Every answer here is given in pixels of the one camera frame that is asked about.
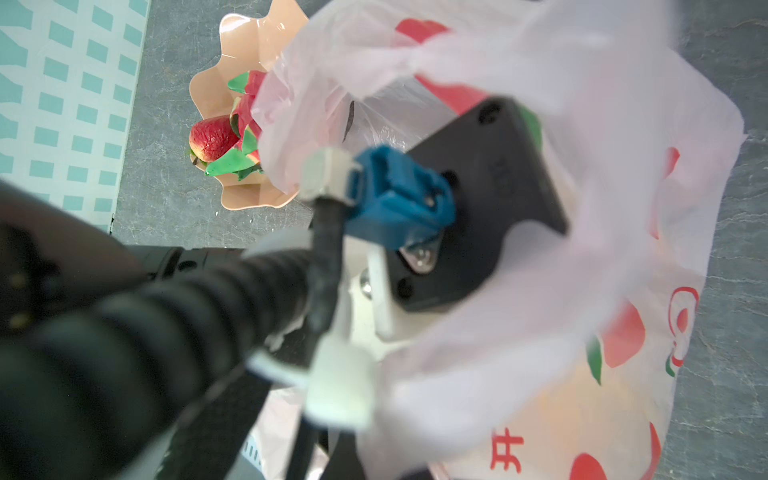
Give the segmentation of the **pink printed plastic bag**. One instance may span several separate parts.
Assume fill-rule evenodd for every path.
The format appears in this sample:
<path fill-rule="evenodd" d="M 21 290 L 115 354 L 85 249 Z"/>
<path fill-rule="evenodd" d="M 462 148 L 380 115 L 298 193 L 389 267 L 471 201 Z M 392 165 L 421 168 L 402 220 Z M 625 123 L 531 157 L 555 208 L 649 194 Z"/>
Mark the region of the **pink printed plastic bag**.
<path fill-rule="evenodd" d="M 351 434 L 327 474 L 649 479 L 660 460 L 744 140 L 736 105 L 669 45 L 666 1 L 333 1 L 252 105 L 271 183 L 347 210 L 329 330 L 307 372 L 315 428 Z M 357 157 L 407 152 L 514 101 L 568 228 L 506 234 L 478 290 L 416 336 L 373 328 L 367 241 L 346 223 Z"/>

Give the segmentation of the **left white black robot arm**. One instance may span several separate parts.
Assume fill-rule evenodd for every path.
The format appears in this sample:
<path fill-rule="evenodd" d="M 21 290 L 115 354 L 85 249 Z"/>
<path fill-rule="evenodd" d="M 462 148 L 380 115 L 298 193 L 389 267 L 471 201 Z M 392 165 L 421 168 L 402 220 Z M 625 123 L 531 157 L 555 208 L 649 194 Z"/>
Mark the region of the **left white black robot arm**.
<path fill-rule="evenodd" d="M 224 479 L 271 382 L 250 354 L 292 321 L 311 358 L 338 302 L 346 207 L 308 248 L 149 280 L 113 238 L 1 187 L 1 475 L 110 479 L 167 429 L 160 479 Z"/>

